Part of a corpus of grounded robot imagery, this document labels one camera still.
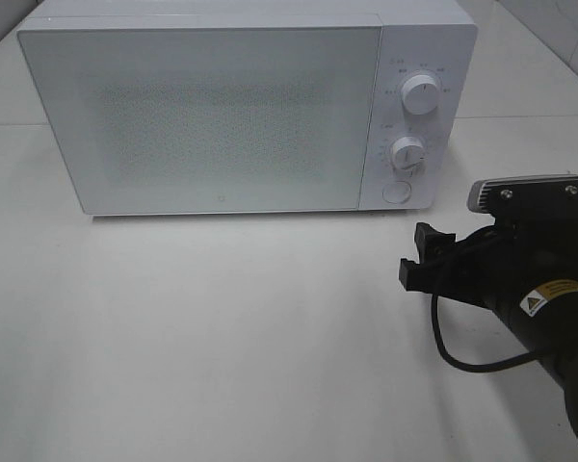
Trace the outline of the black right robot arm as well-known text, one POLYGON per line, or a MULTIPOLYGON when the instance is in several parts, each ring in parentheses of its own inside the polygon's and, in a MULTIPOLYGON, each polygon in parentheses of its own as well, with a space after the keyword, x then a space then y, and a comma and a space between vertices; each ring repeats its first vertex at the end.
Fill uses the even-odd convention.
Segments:
POLYGON ((407 291, 430 296, 441 358, 471 373, 539 363, 562 388, 578 440, 578 218, 499 222, 463 240, 419 222, 414 241, 419 259, 402 259, 399 279, 407 291), (453 356, 440 327, 442 298, 488 310, 525 352, 483 364, 453 356))

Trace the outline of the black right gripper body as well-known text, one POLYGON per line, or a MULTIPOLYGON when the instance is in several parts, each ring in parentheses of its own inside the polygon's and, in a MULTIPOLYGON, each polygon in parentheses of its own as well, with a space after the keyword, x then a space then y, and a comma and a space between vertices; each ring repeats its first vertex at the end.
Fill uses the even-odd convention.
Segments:
POLYGON ((454 244, 437 270, 433 296, 495 313, 539 313, 578 297, 578 227, 484 228, 454 244))

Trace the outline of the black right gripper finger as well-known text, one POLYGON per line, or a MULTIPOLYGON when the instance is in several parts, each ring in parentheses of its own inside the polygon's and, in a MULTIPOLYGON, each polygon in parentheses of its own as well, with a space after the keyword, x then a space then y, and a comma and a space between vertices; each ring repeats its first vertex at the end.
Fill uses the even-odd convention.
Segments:
POLYGON ((429 263, 447 253, 456 243, 454 233, 443 233, 435 230, 426 222, 417 222, 414 242, 420 263, 429 263))
POLYGON ((399 266, 399 280, 408 292, 432 292, 441 273, 440 262, 417 263, 402 258, 399 266))

